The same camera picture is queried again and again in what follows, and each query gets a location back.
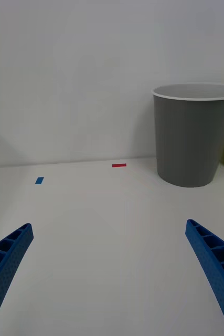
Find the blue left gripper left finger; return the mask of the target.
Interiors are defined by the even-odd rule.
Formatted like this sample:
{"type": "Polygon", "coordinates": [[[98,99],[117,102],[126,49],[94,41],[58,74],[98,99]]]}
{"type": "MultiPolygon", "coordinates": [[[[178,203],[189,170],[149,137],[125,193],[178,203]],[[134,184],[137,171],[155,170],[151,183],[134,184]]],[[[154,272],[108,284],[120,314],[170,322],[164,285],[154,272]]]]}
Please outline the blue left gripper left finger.
{"type": "Polygon", "coordinates": [[[0,241],[0,307],[33,239],[32,225],[26,223],[0,241]]]}

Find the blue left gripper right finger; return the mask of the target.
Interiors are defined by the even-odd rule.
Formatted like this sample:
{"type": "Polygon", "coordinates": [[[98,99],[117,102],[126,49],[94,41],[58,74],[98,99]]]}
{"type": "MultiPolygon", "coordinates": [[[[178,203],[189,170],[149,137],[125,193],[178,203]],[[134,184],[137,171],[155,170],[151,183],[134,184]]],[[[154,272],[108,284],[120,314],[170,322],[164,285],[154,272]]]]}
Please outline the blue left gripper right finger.
{"type": "Polygon", "coordinates": [[[224,316],[224,241],[192,219],[186,223],[185,235],[224,316]]]}

